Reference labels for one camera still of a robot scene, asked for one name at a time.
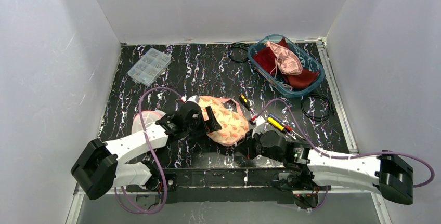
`black work surface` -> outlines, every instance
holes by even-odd
[[[315,43],[297,43],[297,45],[320,62]],[[152,87],[170,87],[187,98],[192,95],[208,95],[238,100],[240,94],[245,94],[253,102],[253,108],[257,112],[270,99],[280,97],[280,94],[252,69],[248,62],[232,62],[227,57],[227,45],[124,46],[99,132],[99,139],[102,141],[114,140],[131,134],[133,118],[137,114],[138,99],[148,88],[142,84],[136,84],[127,75],[127,72],[151,47],[172,56],[172,63]],[[245,52],[234,50],[235,59],[241,59],[243,55],[246,55]],[[326,95],[333,102],[326,79],[314,92]],[[327,121],[313,122],[303,116],[300,109],[301,98],[290,99],[288,102],[301,125],[299,127],[307,132],[315,145],[329,151],[348,153],[348,147],[336,113]],[[174,111],[179,104],[174,94],[169,92],[152,93],[145,98],[142,109],[159,109],[167,112]],[[327,111],[325,106],[321,101],[316,101],[307,105],[306,108],[314,110],[315,114],[321,114],[321,111]],[[245,108],[242,107],[242,111],[246,117],[250,116]],[[294,125],[285,106],[279,102],[271,105],[265,112],[265,116],[269,113],[273,113],[281,119],[288,119],[291,126]],[[265,157],[247,160],[246,156],[235,152],[234,147],[223,147],[208,137],[198,140],[183,139],[168,144],[167,147],[157,149],[157,155],[164,168],[173,169],[265,168],[268,170],[273,168],[280,170],[282,167],[280,163]]]

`red cloth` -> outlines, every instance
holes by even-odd
[[[283,38],[278,45],[281,45],[283,47],[288,48],[288,44]],[[256,55],[254,55],[253,59],[271,76],[274,76],[274,73],[276,72],[276,55],[274,55],[271,48],[266,47],[265,49],[258,52]],[[285,79],[285,81],[291,85],[294,89],[305,89],[307,88],[312,82],[314,82],[320,72],[311,72],[308,69],[303,69],[302,73],[299,75],[282,75],[282,77]]]

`screwdriver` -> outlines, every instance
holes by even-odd
[[[248,111],[251,112],[251,114],[254,115],[254,111],[253,111],[253,109],[251,108],[250,102],[248,101],[248,99],[247,99],[243,94],[241,94],[241,95],[239,96],[239,101],[242,103],[242,105],[243,105]]]
[[[291,127],[289,127],[288,125],[284,124],[283,121],[280,118],[276,117],[274,114],[270,114],[268,116],[268,122],[270,124],[272,124],[272,126],[276,127],[278,130],[280,130],[284,134],[286,134],[286,133],[289,133],[289,134],[290,133],[294,133],[295,135],[297,135],[301,139],[305,140],[305,138],[303,138],[301,135],[299,135],[298,133],[293,131]]]

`blue plastic bin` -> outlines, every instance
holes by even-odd
[[[267,37],[265,37],[263,40],[257,42],[256,44],[253,44],[250,48],[248,48],[248,58],[251,61],[251,65],[254,66],[257,71],[266,78],[282,95],[286,98],[294,98],[294,97],[301,97],[309,92],[313,91],[317,86],[325,79],[325,71],[323,70],[323,66],[317,62],[313,57],[309,56],[303,49],[299,48],[297,45],[292,43],[288,38],[285,38],[286,42],[288,43],[288,48],[293,51],[300,59],[300,62],[302,63],[303,69],[308,69],[312,72],[320,71],[320,74],[318,75],[317,79],[310,84],[309,87],[305,89],[288,89],[283,86],[283,78],[279,75],[276,76],[276,79],[269,75],[256,61],[254,61],[253,57],[256,55],[259,51],[266,48],[265,43],[267,41],[271,41],[274,43],[277,43],[281,41],[283,38],[285,38],[282,35],[278,34],[272,34]]]

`white backdrop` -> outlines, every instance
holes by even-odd
[[[441,1],[347,0],[328,51],[361,153],[382,149],[428,161],[438,175],[414,204],[387,203],[393,223],[441,218]],[[429,177],[416,162],[414,182]]]
[[[0,0],[0,222],[66,221],[120,44],[96,0]]]
[[[326,36],[345,0],[98,0],[129,44]]]

